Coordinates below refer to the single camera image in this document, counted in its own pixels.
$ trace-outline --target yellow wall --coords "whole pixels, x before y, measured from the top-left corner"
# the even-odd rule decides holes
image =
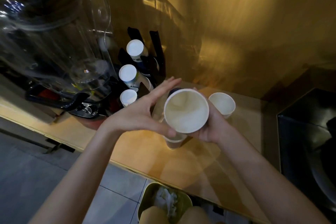
[[[311,66],[336,68],[336,0],[108,0],[127,27],[158,30],[167,75],[269,99]]]

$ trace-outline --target wooden countertop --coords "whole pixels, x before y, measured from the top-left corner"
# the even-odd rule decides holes
[[[182,83],[183,88],[194,86],[206,97],[214,92],[224,92]],[[261,151],[262,101],[229,94],[236,102],[236,110],[229,117],[229,123]],[[157,103],[154,118],[161,116],[166,97],[163,96]],[[48,125],[3,98],[0,98],[0,116],[80,151],[84,150],[95,133],[69,114]],[[145,130],[127,132],[118,140],[111,162],[214,202],[255,222],[269,223],[227,157],[215,144],[187,138],[181,148],[170,150],[157,133]]]

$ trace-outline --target gray floor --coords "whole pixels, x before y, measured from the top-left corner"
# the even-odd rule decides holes
[[[27,223],[79,156],[78,152],[45,149],[0,133],[0,223]],[[151,180],[108,165],[85,224],[136,224],[137,207],[143,189]],[[212,223],[247,224],[237,214],[224,216],[202,206]]]

